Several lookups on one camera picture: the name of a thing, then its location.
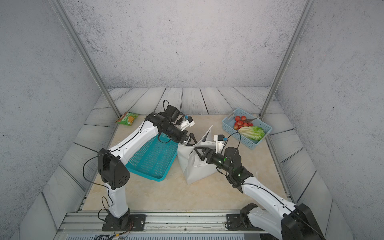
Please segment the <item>white insulated delivery bag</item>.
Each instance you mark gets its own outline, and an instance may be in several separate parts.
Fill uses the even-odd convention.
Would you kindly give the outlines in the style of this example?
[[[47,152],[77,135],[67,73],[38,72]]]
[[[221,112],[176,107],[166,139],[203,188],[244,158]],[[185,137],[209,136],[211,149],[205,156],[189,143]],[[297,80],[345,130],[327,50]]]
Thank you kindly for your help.
[[[202,162],[195,152],[195,147],[208,148],[209,150],[216,152],[216,144],[214,142],[212,127],[213,126],[207,130],[197,144],[193,146],[185,146],[182,144],[178,145],[177,156],[188,185],[209,177],[216,172],[215,165],[207,164],[207,159]]]

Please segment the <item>teal plastic basket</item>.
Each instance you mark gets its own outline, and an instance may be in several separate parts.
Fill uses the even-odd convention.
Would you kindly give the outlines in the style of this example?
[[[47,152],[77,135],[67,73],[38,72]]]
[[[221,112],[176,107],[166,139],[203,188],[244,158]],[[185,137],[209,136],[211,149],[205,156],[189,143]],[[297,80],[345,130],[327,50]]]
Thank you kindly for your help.
[[[132,156],[126,168],[133,174],[161,182],[166,178],[177,156],[177,150],[177,143],[164,134],[157,135]]]

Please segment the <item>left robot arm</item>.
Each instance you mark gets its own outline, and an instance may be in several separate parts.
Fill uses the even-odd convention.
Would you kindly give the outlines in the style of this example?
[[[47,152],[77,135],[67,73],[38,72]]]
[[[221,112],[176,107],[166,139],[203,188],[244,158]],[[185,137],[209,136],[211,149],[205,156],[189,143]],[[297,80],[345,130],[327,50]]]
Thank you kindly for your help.
[[[162,181],[169,172],[179,145],[194,141],[187,127],[194,125],[191,116],[168,105],[163,112],[148,114],[128,137],[110,149],[99,150],[98,173],[107,188],[108,207],[103,231],[123,230],[131,222],[126,200],[126,184],[131,173]]]

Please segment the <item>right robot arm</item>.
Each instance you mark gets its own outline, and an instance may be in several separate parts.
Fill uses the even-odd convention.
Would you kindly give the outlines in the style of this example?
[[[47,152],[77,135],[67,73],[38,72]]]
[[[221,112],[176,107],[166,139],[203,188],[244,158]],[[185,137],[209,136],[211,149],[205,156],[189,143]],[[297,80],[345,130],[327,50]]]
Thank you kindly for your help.
[[[259,228],[278,240],[325,239],[311,209],[305,204],[295,205],[264,186],[242,165],[238,148],[222,151],[196,147],[195,152],[203,162],[224,170],[233,188],[256,201],[241,210],[242,228]]]

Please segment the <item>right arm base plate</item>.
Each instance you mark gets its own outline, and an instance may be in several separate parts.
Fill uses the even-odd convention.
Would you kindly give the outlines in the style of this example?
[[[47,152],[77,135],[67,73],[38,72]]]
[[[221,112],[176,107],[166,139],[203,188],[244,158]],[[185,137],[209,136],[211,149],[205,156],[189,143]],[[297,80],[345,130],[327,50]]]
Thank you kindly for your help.
[[[227,214],[225,228],[229,231],[262,231],[254,227],[244,214]]]

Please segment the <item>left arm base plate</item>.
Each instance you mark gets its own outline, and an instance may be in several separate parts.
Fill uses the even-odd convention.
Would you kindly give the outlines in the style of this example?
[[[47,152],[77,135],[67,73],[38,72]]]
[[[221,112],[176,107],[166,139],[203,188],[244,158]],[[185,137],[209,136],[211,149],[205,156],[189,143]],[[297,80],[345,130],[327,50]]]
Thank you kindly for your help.
[[[107,215],[102,227],[103,232],[142,232],[145,228],[147,215],[126,214],[121,218]]]

